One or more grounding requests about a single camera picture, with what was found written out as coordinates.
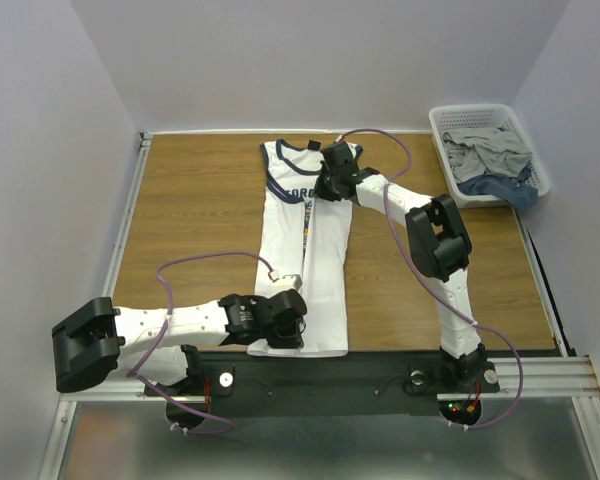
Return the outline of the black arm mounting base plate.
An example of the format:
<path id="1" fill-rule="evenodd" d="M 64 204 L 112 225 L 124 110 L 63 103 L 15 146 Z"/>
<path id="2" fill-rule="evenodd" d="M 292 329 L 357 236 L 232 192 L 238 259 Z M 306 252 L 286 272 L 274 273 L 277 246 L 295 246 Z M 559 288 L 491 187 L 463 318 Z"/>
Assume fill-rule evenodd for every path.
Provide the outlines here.
<path id="1" fill-rule="evenodd" d="M 256 357 L 187 352 L 190 370 L 166 393 L 227 418 L 435 416 L 438 398 L 496 393 L 486 361 L 463 374 L 439 351 L 351 352 L 338 358 Z"/>

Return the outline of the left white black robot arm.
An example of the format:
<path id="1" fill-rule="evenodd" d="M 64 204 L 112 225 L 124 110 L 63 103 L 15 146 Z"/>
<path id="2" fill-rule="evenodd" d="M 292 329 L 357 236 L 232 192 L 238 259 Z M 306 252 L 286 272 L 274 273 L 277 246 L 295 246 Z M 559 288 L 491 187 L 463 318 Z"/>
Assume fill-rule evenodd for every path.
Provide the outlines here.
<path id="1" fill-rule="evenodd" d="M 295 288 L 277 288 L 271 297 L 230 294 L 173 310 L 116 307 L 97 297 L 52 329 L 56 389 L 75 393 L 111 375 L 142 376 L 190 394 L 203 373 L 194 348 L 262 340 L 274 349 L 298 349 L 306 313 Z"/>

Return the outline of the white printed tank top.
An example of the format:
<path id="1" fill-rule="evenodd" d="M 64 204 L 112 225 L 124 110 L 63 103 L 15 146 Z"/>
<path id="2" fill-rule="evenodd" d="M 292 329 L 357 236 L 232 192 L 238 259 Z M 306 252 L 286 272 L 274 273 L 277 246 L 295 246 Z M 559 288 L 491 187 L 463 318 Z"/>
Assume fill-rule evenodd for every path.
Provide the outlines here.
<path id="1" fill-rule="evenodd" d="M 353 204 L 314 195 L 323 156 L 283 139 L 260 146 L 265 201 L 259 255 L 282 276 L 301 277 L 307 305 L 303 346 L 275 349 L 265 340 L 251 344 L 252 356 L 339 357 L 348 352 L 344 264 Z"/>

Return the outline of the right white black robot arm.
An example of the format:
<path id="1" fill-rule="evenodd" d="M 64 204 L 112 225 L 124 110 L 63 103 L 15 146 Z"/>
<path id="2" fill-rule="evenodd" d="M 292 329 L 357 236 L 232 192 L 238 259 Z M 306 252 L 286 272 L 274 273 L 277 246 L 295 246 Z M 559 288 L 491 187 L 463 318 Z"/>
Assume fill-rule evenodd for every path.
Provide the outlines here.
<path id="1" fill-rule="evenodd" d="M 321 150 L 323 160 L 314 193 L 327 201 L 349 200 L 386 216 L 408 244 L 399 249 L 416 279 L 434 298 L 440 322 L 440 378 L 452 390 L 475 383 L 487 363 L 468 294 L 472 243 L 453 198 L 431 197 L 388 180 L 373 168 L 360 168 L 343 141 Z"/>

